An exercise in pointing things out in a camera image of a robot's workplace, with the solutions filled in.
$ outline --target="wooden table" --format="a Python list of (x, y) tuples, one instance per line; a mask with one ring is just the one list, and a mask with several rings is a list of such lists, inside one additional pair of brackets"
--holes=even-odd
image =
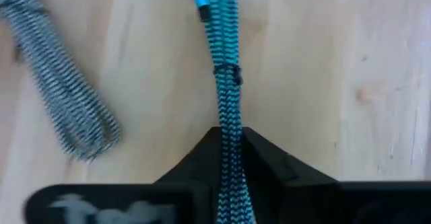
[[(218, 123), (193, 0), (43, 0), (123, 127), (91, 164), (63, 155), (0, 27), (0, 223), (65, 182), (152, 182)], [(428, 178), (431, 0), (239, 0), (242, 114), (340, 180)]]

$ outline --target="braided cable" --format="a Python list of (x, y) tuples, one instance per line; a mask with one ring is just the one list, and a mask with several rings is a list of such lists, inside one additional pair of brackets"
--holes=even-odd
[(205, 23), (214, 64), (222, 130), (222, 167), (218, 223), (254, 223), (251, 198), (241, 160), (241, 113), (237, 0), (209, 0)]
[(66, 153), (93, 160), (119, 142), (118, 122), (61, 44), (40, 0), (0, 0)]

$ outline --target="black and white braided cable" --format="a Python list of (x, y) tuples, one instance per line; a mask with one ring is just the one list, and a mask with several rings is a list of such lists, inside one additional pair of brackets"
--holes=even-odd
[(93, 160), (119, 142), (118, 122), (75, 68), (40, 0), (0, 0), (66, 153)]

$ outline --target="light wood grain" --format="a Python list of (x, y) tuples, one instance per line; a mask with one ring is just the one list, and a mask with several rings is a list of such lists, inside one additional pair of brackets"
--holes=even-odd
[[(153, 182), (218, 123), (192, 0), (44, 2), (124, 135), (91, 165), (65, 157), (2, 25), (0, 223), (46, 185)], [(245, 125), (340, 180), (426, 177), (431, 0), (239, 4)]]

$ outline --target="black and teal braided cable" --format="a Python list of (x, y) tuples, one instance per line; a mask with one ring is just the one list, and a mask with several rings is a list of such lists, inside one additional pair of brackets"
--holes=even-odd
[(119, 124), (75, 68), (39, 0), (0, 0), (65, 152), (92, 160), (118, 143)]
[(214, 63), (222, 130), (222, 175), (218, 223), (254, 223), (241, 160), (241, 113), (237, 0), (209, 0), (210, 19), (205, 23)]

